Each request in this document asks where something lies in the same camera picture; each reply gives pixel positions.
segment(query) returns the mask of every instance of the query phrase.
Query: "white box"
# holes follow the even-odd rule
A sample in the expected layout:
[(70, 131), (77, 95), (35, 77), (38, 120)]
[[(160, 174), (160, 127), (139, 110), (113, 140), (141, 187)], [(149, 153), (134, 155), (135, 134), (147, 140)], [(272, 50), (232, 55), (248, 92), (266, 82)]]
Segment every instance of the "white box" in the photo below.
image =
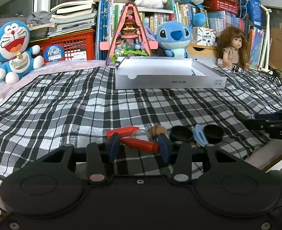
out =
[(118, 57), (121, 64), (115, 68), (115, 88), (224, 89), (226, 77), (193, 59), (169, 57)]
[(205, 27), (192, 27), (193, 44), (214, 47), (216, 31)]

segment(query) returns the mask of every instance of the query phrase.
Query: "red bottle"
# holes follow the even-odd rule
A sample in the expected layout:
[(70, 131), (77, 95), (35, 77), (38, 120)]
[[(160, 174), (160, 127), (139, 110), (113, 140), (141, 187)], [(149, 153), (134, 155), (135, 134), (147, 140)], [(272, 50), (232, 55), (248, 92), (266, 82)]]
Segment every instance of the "red bottle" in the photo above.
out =
[(139, 127), (126, 126), (126, 127), (119, 128), (119, 129), (109, 130), (109, 131), (106, 131), (107, 139), (111, 138), (111, 136), (114, 133), (118, 133), (120, 137), (129, 136), (129, 135), (131, 135), (132, 133), (134, 133), (138, 129), (139, 129)]
[(120, 142), (125, 144), (127, 147), (137, 149), (137, 150), (143, 150), (147, 152), (152, 153), (159, 153), (159, 144), (153, 143), (149, 141), (144, 141), (141, 139), (129, 137), (129, 138), (121, 138)]

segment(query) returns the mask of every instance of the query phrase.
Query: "stitch's nose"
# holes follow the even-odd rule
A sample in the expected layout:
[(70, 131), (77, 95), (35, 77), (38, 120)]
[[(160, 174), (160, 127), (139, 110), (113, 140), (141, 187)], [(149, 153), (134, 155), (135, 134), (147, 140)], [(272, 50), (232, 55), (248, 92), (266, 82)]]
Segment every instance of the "stitch's nose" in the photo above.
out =
[(182, 31), (178, 30), (178, 31), (173, 31), (171, 32), (171, 37), (176, 40), (179, 41), (182, 38)]

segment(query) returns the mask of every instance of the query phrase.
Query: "doll's hair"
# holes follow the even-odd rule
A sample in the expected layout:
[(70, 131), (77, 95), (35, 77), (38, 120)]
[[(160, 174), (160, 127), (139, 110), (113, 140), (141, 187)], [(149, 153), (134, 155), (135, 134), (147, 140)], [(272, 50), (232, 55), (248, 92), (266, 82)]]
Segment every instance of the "doll's hair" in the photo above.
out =
[(223, 59), (223, 48), (230, 47), (234, 38), (242, 38), (242, 47), (238, 50), (239, 63), (238, 66), (244, 69), (249, 58), (249, 44), (244, 33), (236, 27), (227, 27), (222, 31), (217, 42), (218, 59)]

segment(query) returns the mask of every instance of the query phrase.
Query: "round blue moon sticker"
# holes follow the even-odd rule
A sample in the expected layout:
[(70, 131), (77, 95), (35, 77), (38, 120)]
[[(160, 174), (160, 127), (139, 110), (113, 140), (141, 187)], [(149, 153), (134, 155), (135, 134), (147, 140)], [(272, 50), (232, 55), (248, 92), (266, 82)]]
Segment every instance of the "round blue moon sticker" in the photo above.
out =
[(64, 49), (60, 45), (52, 45), (45, 49), (44, 59), (48, 62), (61, 61), (64, 57)]

